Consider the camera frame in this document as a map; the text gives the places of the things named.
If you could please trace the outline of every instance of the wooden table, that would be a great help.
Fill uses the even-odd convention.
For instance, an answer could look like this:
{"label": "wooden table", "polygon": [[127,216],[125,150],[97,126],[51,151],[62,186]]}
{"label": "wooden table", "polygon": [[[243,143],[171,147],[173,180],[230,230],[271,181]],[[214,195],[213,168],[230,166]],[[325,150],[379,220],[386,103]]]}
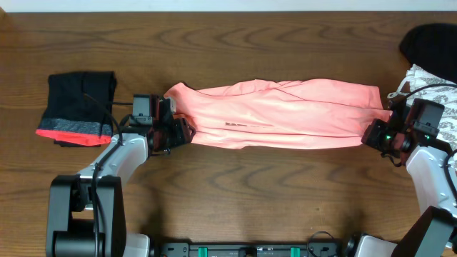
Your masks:
{"label": "wooden table", "polygon": [[[398,51],[446,12],[8,14],[0,21],[0,256],[44,256],[49,185],[103,148],[34,134],[47,77],[115,71],[116,101],[250,79],[338,79],[395,91]],[[118,119],[130,112],[115,106]],[[366,231],[398,240],[419,217],[413,183],[366,146],[297,151],[188,145],[152,158],[124,189],[130,231],[208,241],[306,241]]]}

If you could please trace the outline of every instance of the pink garment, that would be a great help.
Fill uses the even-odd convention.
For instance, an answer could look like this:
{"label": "pink garment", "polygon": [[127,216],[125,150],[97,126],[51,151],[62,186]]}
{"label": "pink garment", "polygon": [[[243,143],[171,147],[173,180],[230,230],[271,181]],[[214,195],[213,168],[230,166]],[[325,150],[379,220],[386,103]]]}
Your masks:
{"label": "pink garment", "polygon": [[357,146],[373,119],[391,115],[377,87],[328,79],[256,79],[198,91],[179,83],[165,96],[197,130],[192,143],[223,148]]}

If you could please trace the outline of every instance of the black control board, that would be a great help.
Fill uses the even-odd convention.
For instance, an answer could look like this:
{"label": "black control board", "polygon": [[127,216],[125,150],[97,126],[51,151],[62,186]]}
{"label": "black control board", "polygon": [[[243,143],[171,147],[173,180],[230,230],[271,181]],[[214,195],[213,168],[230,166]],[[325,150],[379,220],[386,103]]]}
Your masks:
{"label": "black control board", "polygon": [[[335,243],[315,242],[309,250],[318,257],[337,257]],[[165,243],[161,247],[161,257],[313,257],[308,252],[308,244],[272,245],[218,245]]]}

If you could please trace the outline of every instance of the black cable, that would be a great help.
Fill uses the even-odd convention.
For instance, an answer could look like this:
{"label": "black cable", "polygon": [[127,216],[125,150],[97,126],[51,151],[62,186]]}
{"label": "black cable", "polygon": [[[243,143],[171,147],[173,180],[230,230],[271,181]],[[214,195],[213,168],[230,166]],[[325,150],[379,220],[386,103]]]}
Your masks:
{"label": "black cable", "polygon": [[327,231],[317,231],[315,232],[309,239],[308,239],[308,247],[306,247],[306,250],[308,251],[308,255],[311,254],[313,257],[318,257],[316,254],[314,254],[314,249],[309,249],[309,245],[311,243],[311,241],[313,240],[313,238],[319,234],[326,234],[326,235],[329,235],[331,237],[331,239],[333,240],[333,243],[335,244],[335,249],[336,249],[336,254],[338,255],[338,242],[336,241],[336,239]]}
{"label": "black cable", "polygon": [[125,116],[121,119],[121,122],[119,122],[119,125],[120,125],[120,126],[125,126],[125,124],[127,123],[127,121],[128,121],[131,117],[133,117],[132,114],[127,114],[127,115],[125,115]]}
{"label": "black cable", "polygon": [[395,163],[395,161],[393,160],[393,157],[392,155],[388,154],[388,153],[381,153],[381,157],[382,158],[388,158],[389,160],[391,160],[392,164],[395,166],[395,167],[401,167],[401,161],[399,163]]}
{"label": "black cable", "polygon": [[437,83],[437,84],[431,84],[431,85],[427,85],[427,86],[423,86],[419,89],[416,89],[414,91],[412,91],[411,93],[405,95],[401,100],[395,102],[392,106],[391,106],[391,109],[394,109],[394,106],[396,106],[397,104],[400,104],[401,102],[405,101],[409,96],[412,96],[414,95],[415,93],[419,92],[419,91],[422,91],[424,89],[429,89],[429,88],[432,88],[432,87],[437,87],[437,86],[450,86],[450,87],[453,87],[455,89],[457,89],[457,85],[455,84],[447,84],[447,83]]}
{"label": "black cable", "polygon": [[446,180],[447,180],[447,182],[449,184],[449,187],[451,188],[452,194],[454,195],[454,199],[457,200],[457,190],[456,190],[456,186],[452,182],[451,174],[449,173],[449,164],[448,164],[448,162],[451,159],[451,157],[453,157],[456,153],[457,153],[457,149],[452,151],[452,153],[448,154],[444,158],[443,169],[444,169],[444,175],[446,176]]}
{"label": "black cable", "polygon": [[[97,196],[97,203],[100,203],[100,198],[99,198],[99,195],[97,194],[96,196]],[[102,208],[101,204],[99,204],[99,206],[98,206],[98,207],[99,207],[100,216],[101,216],[101,217],[104,217],[104,216],[105,216],[105,213],[104,213],[104,210],[103,210],[103,208]],[[101,220],[101,222],[102,222],[102,225],[103,225],[104,231],[106,231],[106,222],[104,222],[104,220],[103,220],[103,219]]]}
{"label": "black cable", "polygon": [[101,171],[101,168],[103,167],[103,164],[108,160],[108,158],[119,148],[122,146],[122,142],[124,141],[122,137],[122,131],[120,125],[117,123],[116,119],[111,115],[110,111],[108,111],[107,108],[105,108],[100,102],[98,102],[95,98],[92,96],[85,94],[84,97],[87,99],[93,101],[99,109],[101,109],[114,123],[116,126],[116,129],[119,133],[119,139],[117,141],[117,144],[111,148],[108,153],[106,153],[98,163],[95,163],[95,169],[94,169],[94,174],[92,175],[92,183],[91,183],[91,196],[92,196],[92,208],[94,212],[94,234],[95,234],[95,257],[99,257],[99,248],[100,248],[100,239],[99,239],[99,234],[100,234],[100,223],[99,223],[99,209],[98,209],[98,204],[99,204],[99,196],[97,195],[96,187],[97,187],[97,178],[99,176],[99,172]]}
{"label": "black cable", "polygon": [[84,97],[86,97],[87,99],[93,101],[93,102],[97,105],[97,107],[98,107],[99,109],[101,109],[101,110],[111,119],[111,121],[113,121],[113,123],[114,123],[114,125],[116,126],[116,129],[117,129],[117,131],[118,131],[118,133],[119,133],[119,140],[118,140],[118,143],[122,143],[123,140],[122,140],[121,127],[119,126],[119,124],[117,123],[117,121],[116,121],[116,119],[113,117],[113,115],[111,115],[111,112],[108,111],[108,109],[107,109],[105,106],[103,106],[103,104],[100,104],[100,102],[97,101],[94,97],[92,97],[92,96],[90,96],[90,95],[88,95],[88,94],[86,94],[86,93],[84,93]]}

